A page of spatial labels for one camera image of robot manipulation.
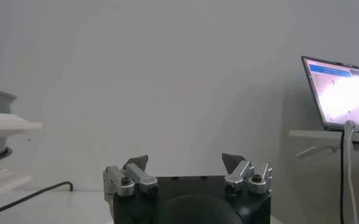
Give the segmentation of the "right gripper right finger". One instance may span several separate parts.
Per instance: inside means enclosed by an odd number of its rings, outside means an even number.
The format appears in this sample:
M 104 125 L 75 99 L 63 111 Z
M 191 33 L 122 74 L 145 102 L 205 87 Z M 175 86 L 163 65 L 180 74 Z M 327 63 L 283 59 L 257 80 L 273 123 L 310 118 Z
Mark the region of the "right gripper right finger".
M 270 194 L 272 167 L 266 163 L 256 169 L 241 155 L 222 153 L 222 161 L 227 171 L 224 177 L 228 194 L 239 194 L 244 188 L 252 194 Z

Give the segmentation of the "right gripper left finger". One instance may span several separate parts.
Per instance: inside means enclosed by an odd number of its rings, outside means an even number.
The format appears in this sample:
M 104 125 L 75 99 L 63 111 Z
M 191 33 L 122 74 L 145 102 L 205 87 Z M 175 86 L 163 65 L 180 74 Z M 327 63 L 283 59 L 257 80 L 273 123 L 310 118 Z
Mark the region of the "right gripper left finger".
M 142 194 L 157 195 L 157 177 L 145 172 L 148 159 L 147 155 L 141 155 L 128 159 L 122 168 L 106 167 L 102 174 L 105 196 L 117 194 L 120 197 L 130 197 L 134 195 L 137 186 Z

